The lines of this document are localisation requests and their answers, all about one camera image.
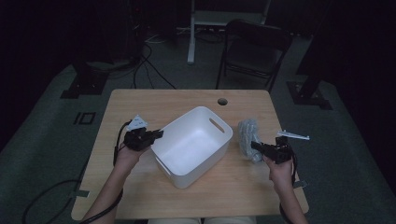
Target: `clear plastic bag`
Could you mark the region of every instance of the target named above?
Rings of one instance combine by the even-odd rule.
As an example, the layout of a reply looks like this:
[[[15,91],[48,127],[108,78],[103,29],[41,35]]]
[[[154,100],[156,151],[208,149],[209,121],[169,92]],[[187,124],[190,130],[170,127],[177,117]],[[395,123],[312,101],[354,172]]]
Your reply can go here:
[[[257,132],[258,126],[255,119],[244,119],[238,123],[239,149],[242,155],[253,163],[262,161],[262,154],[258,150],[251,148],[252,141],[260,143]]]

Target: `bin handle hole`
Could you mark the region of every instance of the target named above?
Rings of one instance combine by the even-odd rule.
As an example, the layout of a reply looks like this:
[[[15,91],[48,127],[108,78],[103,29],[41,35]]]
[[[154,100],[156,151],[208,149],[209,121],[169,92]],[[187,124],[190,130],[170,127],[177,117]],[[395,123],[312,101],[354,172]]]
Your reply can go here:
[[[221,126],[218,125],[213,119],[209,119],[209,120],[210,120],[210,122],[211,122],[213,125],[215,125],[216,128],[218,128],[222,133],[225,133],[224,129],[221,128]]]

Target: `white plastic bin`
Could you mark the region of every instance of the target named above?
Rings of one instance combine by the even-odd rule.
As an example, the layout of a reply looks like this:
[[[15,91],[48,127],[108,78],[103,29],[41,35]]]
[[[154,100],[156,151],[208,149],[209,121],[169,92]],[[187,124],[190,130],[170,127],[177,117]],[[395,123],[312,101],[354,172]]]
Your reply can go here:
[[[158,166],[184,189],[225,154],[233,129],[204,106],[195,107],[163,128],[151,146]]]

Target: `cable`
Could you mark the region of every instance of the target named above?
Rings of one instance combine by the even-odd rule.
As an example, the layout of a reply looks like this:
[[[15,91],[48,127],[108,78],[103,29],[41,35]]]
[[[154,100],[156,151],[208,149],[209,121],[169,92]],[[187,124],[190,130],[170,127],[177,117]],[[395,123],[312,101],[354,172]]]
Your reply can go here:
[[[136,58],[131,59],[128,63],[121,64],[118,66],[110,67],[110,68],[98,68],[90,65],[92,71],[100,72],[100,73],[112,73],[112,72],[119,72],[125,71],[127,69],[133,68],[137,65],[138,60]]]
[[[297,171],[297,165],[298,165],[297,163],[298,162],[297,162],[297,156],[293,150],[291,150],[291,153],[292,153],[291,158],[293,159],[293,172],[291,174],[291,185],[294,185],[294,183],[296,181],[296,171]],[[283,210],[281,203],[279,204],[279,211],[280,211],[280,215],[283,217],[283,219],[286,223],[293,224],[290,221],[290,219],[288,218],[288,216],[286,215],[285,210]]]
[[[152,48],[151,48],[149,45],[147,45],[146,43],[145,43],[145,47],[148,48],[149,54],[148,54],[147,57],[145,57],[144,55],[141,55],[141,57],[142,57],[144,60],[143,60],[143,61],[136,67],[136,69],[134,70],[134,80],[133,80],[133,83],[132,83],[132,85],[131,85],[131,88],[132,88],[132,86],[134,86],[134,88],[137,89],[137,87],[136,87],[136,74],[137,74],[137,71],[138,71],[139,68],[142,66],[142,64],[148,63],[148,64],[155,70],[155,72],[157,72],[158,76],[160,76],[160,77],[161,77],[166,83],[168,83],[173,89],[176,89],[176,87],[175,87],[172,83],[170,83],[170,82],[160,73],[160,71],[158,71],[158,69],[149,61],[149,56],[151,56]],[[152,83],[151,83],[151,80],[150,80],[150,79],[149,79],[149,82],[150,82],[150,84],[151,84],[151,88],[154,89],[154,87],[152,86]]]
[[[125,72],[124,74],[122,74],[122,75],[120,75],[118,77],[115,77],[115,74],[114,74],[114,77],[109,77],[108,80],[114,80],[114,79],[119,79],[119,78],[122,78],[122,77],[126,77],[129,74],[131,74],[133,71],[134,71],[134,69],[131,69],[131,70]]]
[[[154,35],[152,37],[149,37],[147,40],[145,40],[145,43],[149,43],[149,44],[162,44],[165,43],[167,41],[167,39],[161,39],[160,41],[151,41],[151,39],[154,39],[156,37],[159,37],[160,35]]]
[[[205,32],[201,32],[201,34],[203,34],[203,35],[213,35],[216,38],[216,40],[209,40],[209,39],[202,38],[202,37],[198,36],[198,33],[195,34],[195,39],[204,41],[204,42],[206,42],[208,44],[220,44],[220,43],[224,42],[224,38],[223,38],[223,36],[221,34],[216,34],[214,32],[207,31],[207,30],[205,30]]]
[[[42,191],[42,192],[39,193],[37,196],[35,196],[35,198],[28,204],[28,206],[27,206],[27,207],[25,208],[25,210],[23,211],[23,215],[22,215],[21,222],[22,222],[23,224],[27,223],[27,222],[26,222],[26,218],[27,218],[27,215],[28,215],[30,209],[33,207],[33,205],[35,205],[35,203],[36,203],[39,199],[41,199],[44,195],[46,195],[46,194],[47,194],[49,191],[51,191],[52,189],[55,189],[55,188],[57,188],[57,187],[59,187],[59,186],[61,186],[61,185],[63,185],[63,184],[67,184],[67,183],[81,183],[81,178],[82,178],[82,175],[84,174],[85,168],[87,167],[88,161],[89,161],[89,159],[87,159],[87,160],[85,161],[84,166],[83,166],[83,169],[82,169],[81,172],[79,173],[78,179],[69,179],[69,180],[65,180],[65,181],[59,182],[59,183],[54,184],[53,186],[49,187],[48,189]],[[77,191],[77,189],[78,189],[78,185],[75,185],[74,191]],[[49,224],[50,224],[50,223],[52,223],[56,218],[58,218],[58,216],[60,216],[61,213],[64,212],[64,210],[65,210],[66,207],[71,203],[71,201],[72,201],[72,198],[69,198],[69,199],[67,200],[67,202],[64,204],[64,207],[63,207],[55,216],[53,216],[49,221],[47,221],[46,223],[49,223]]]
[[[185,27],[185,28],[177,28],[178,30],[181,30],[180,32],[177,33],[177,35],[183,35],[184,32],[189,31],[190,30],[190,26]]]
[[[151,86],[152,89],[154,89],[154,86],[152,85],[151,78],[149,77],[149,70],[148,70],[148,67],[146,66],[146,64],[144,64],[144,65],[145,65],[145,68],[146,68],[146,74],[147,74],[147,76],[148,76],[149,85]]]
[[[125,126],[127,126],[127,125],[130,124],[130,123],[131,123],[131,120],[128,121],[128,122],[125,122],[125,123],[122,125],[122,127],[120,128],[119,135],[118,135],[118,138],[117,138],[117,144],[116,144],[116,146],[114,147],[113,165],[116,164],[116,160],[117,160],[117,157],[118,157],[118,152],[119,152],[119,150],[122,149],[122,148],[119,149],[119,145],[120,145],[120,136],[121,136],[121,134],[122,134],[122,130],[125,128]],[[57,187],[59,187],[59,186],[61,186],[61,185],[63,185],[63,184],[67,184],[67,183],[81,183],[81,179],[82,179],[82,176],[83,176],[83,174],[84,174],[84,171],[85,171],[85,169],[86,169],[86,167],[87,167],[87,164],[88,164],[89,159],[90,159],[90,158],[88,158],[88,159],[85,161],[84,166],[83,166],[83,169],[81,169],[81,172],[79,173],[78,179],[70,179],[70,180],[65,180],[65,181],[59,182],[59,183],[57,183],[57,184],[51,186],[50,188],[48,188],[48,189],[42,191],[40,194],[38,194],[38,195],[28,204],[28,206],[27,206],[27,207],[25,208],[25,210],[23,211],[23,215],[22,215],[22,219],[21,219],[22,224],[26,224],[26,223],[27,223],[27,222],[26,222],[26,218],[27,218],[27,215],[28,215],[30,209],[33,207],[33,205],[35,205],[35,203],[36,203],[39,199],[41,199],[44,195],[46,195],[49,191],[51,191],[52,189],[55,189],[55,188],[57,188]],[[75,185],[74,191],[77,191],[77,190],[78,190],[78,185]],[[121,190],[121,192],[120,192],[119,196],[117,197],[116,201],[115,201],[113,204],[111,204],[106,210],[104,210],[103,212],[101,212],[101,213],[99,213],[99,214],[97,214],[97,215],[95,215],[95,216],[93,216],[93,217],[90,217],[90,218],[88,218],[88,219],[86,219],[86,220],[84,220],[84,221],[82,221],[82,222],[80,222],[80,223],[82,223],[82,224],[87,224],[87,223],[94,222],[96,219],[98,219],[98,218],[104,216],[105,214],[109,213],[111,210],[113,210],[113,209],[120,203],[120,200],[121,200],[121,198],[122,198],[122,194],[123,194],[123,189]],[[58,216],[59,216],[61,213],[64,212],[64,210],[65,210],[66,207],[71,203],[71,201],[72,201],[72,198],[69,198],[69,199],[67,200],[66,204],[64,205],[64,207],[63,207],[54,217],[52,217],[49,221],[47,221],[47,222],[45,222],[45,223],[46,223],[46,224],[50,224],[50,223],[52,223],[56,218],[58,218]]]

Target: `leg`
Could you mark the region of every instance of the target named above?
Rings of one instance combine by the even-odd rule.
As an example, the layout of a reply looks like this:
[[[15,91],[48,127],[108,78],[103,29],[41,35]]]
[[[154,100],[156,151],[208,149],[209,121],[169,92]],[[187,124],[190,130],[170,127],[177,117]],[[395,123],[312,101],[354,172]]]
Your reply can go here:
[[[256,224],[256,217],[207,217],[205,224]]]
[[[217,81],[216,81],[216,90],[219,89],[219,83],[220,83],[220,77],[221,77],[222,69],[225,69],[225,67],[224,67],[224,57],[225,57],[224,54],[225,54],[225,51],[223,51],[223,53],[221,54],[220,67],[219,67],[219,73],[218,73],[218,79],[217,79]]]
[[[193,217],[158,218],[150,219],[148,224],[201,224],[201,219]]]

